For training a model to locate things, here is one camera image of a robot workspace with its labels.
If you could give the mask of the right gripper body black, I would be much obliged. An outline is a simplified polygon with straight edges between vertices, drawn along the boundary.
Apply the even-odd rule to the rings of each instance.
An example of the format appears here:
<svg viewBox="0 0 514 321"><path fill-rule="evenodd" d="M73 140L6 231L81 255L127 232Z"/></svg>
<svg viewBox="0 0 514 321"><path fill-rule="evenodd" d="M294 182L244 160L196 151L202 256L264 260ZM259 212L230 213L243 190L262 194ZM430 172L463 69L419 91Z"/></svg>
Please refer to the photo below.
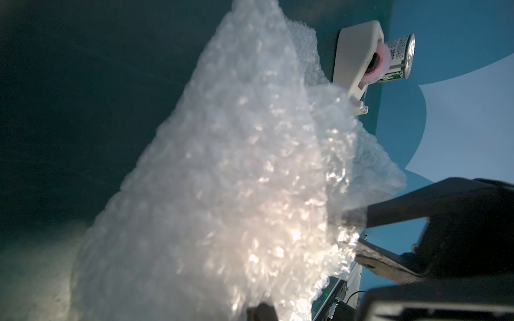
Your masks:
<svg viewBox="0 0 514 321"><path fill-rule="evenodd" d="M319 320L512 320L513 221L431 219L405 255L424 280L332 296Z"/></svg>

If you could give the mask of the clear bubble wrap sheet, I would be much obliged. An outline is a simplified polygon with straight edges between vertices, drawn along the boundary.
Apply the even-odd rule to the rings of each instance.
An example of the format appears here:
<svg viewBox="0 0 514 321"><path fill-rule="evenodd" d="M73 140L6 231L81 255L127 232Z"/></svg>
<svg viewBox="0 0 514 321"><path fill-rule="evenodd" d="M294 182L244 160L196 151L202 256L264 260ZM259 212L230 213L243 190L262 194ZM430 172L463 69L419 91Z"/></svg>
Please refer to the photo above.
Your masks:
<svg viewBox="0 0 514 321"><path fill-rule="evenodd" d="M171 116L87 231L70 320L310 320L406 177L321 71L315 31L234 1Z"/></svg>

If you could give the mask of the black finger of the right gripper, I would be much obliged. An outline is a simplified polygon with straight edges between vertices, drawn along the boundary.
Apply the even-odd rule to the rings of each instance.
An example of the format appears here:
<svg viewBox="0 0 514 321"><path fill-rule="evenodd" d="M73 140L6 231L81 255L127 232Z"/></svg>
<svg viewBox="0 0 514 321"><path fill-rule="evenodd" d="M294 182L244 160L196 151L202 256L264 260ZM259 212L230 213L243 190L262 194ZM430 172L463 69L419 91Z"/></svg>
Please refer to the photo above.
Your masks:
<svg viewBox="0 0 514 321"><path fill-rule="evenodd" d="M329 212L333 227L380 227L420 218L480 218L513 196L513 184L451 177L394 199L349 211Z"/></svg>
<svg viewBox="0 0 514 321"><path fill-rule="evenodd" d="M397 255L372 243L359 239L355 261L375 275L395 284L414 284L424 280L417 266L405 255Z"/></svg>

